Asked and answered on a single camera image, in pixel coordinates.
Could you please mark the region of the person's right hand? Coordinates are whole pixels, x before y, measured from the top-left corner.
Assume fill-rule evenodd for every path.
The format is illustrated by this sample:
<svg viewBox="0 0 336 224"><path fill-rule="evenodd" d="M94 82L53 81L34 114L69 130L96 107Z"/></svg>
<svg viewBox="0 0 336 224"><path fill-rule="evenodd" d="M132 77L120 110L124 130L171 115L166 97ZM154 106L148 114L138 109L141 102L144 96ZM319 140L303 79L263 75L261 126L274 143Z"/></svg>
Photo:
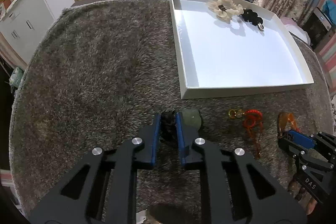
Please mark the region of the person's right hand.
<svg viewBox="0 0 336 224"><path fill-rule="evenodd" d="M310 215L317 205L317 201L314 198L311 198L306 207L306 215Z"/></svg>

